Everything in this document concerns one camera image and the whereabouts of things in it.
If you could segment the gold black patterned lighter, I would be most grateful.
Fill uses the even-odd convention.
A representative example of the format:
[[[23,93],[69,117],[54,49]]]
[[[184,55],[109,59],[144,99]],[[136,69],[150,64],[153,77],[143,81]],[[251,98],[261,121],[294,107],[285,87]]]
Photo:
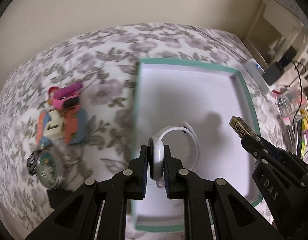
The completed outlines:
[[[260,137],[242,118],[233,116],[229,121],[229,125],[242,140],[262,144]]]

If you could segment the black charger cube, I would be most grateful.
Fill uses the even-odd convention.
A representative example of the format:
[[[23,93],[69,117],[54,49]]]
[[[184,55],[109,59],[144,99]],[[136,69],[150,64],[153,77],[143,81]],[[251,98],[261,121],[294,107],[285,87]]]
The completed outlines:
[[[64,189],[47,190],[50,207],[52,209],[56,209],[72,193],[73,193],[72,190],[64,190]]]

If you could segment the round tin with pearls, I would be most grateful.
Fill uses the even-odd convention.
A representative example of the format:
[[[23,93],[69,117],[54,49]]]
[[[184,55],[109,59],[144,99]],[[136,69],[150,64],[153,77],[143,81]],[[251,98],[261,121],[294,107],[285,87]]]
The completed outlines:
[[[43,150],[37,159],[36,173],[42,185],[47,189],[60,188],[65,178],[61,157],[54,151]]]

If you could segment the black toy car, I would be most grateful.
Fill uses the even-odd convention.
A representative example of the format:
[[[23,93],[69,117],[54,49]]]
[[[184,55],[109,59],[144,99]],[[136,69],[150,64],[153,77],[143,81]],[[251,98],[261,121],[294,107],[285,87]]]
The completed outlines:
[[[37,174],[37,161],[40,153],[40,150],[36,150],[27,158],[27,171],[31,176],[35,176]]]

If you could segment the orange blue case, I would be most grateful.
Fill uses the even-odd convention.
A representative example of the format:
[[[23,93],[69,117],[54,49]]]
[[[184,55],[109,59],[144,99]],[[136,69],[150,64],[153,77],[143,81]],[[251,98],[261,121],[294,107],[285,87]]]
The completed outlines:
[[[80,106],[70,107],[65,114],[65,143],[78,144],[86,137],[87,114]]]
[[[48,147],[50,144],[50,140],[43,135],[44,129],[49,121],[50,117],[47,112],[42,112],[38,117],[36,125],[36,144],[39,148]]]

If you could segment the cream hair claw clip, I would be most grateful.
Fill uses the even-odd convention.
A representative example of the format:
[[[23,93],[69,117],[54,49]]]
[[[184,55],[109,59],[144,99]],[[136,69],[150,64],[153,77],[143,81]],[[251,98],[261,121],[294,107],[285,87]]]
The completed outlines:
[[[65,118],[61,116],[58,110],[48,113],[50,121],[47,122],[43,135],[50,140],[61,139],[65,137]]]

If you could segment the pink kids watch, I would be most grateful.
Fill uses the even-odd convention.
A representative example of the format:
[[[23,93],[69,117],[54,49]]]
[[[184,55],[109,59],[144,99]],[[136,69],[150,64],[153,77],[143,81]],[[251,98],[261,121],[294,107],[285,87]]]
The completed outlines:
[[[80,104],[81,82],[73,83],[67,87],[60,88],[54,93],[54,105],[60,110],[78,106]]]

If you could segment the pink pup toy figure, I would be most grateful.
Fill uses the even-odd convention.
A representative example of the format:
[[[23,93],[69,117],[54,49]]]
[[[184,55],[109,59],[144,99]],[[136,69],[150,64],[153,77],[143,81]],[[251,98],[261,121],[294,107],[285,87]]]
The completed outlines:
[[[54,105],[54,93],[59,89],[60,89],[60,87],[57,87],[57,86],[51,86],[48,89],[47,103],[48,103],[49,106],[53,107],[53,109],[57,109],[57,110],[60,110],[60,108]]]

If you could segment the teal white tray box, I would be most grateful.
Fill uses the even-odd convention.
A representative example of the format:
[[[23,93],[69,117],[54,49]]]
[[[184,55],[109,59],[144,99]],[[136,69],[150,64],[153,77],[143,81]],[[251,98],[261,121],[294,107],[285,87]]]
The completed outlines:
[[[254,159],[230,127],[234,116],[260,133],[257,114],[241,71],[179,59],[142,59],[134,95],[134,151],[167,126],[189,124],[199,146],[177,129],[163,137],[171,155],[201,178],[226,179],[251,205],[262,201],[252,180]]]

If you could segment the white power strip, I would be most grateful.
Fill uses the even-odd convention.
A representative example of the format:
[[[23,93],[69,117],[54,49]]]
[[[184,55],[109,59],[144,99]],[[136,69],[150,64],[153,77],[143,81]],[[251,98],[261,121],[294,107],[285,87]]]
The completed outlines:
[[[262,76],[264,74],[264,70],[254,59],[247,60],[243,66],[249,73],[249,75],[254,79],[254,81],[260,88],[260,91],[264,95],[267,95],[271,92],[270,87],[267,85],[266,81]]]

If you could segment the black power adapter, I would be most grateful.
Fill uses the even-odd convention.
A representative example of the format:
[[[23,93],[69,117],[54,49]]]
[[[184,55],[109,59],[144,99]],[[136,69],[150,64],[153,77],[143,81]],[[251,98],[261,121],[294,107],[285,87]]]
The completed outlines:
[[[262,77],[266,84],[271,86],[284,74],[284,72],[281,64],[279,62],[274,62],[264,71]]]

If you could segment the white shelf furniture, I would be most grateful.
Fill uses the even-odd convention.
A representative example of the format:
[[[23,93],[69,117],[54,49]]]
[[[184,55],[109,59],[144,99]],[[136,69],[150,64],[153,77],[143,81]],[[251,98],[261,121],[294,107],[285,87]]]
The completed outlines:
[[[243,43],[262,73],[294,48],[293,61],[300,63],[302,85],[308,87],[308,27],[282,5],[262,0]]]

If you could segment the floral white blanket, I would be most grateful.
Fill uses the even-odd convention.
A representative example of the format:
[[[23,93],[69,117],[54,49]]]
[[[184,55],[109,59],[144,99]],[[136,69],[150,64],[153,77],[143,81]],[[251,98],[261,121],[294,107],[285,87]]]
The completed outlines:
[[[261,134],[286,147],[273,95],[261,92],[243,68],[251,54],[234,34],[171,23],[130,24],[86,33],[59,43],[14,70],[0,94],[0,202],[6,225],[23,239],[52,211],[47,189],[30,155],[49,146],[64,163],[62,186],[105,180],[131,158],[133,99],[142,58],[215,63],[241,71]],[[86,136],[75,145],[43,137],[43,120],[79,106],[87,112]]]

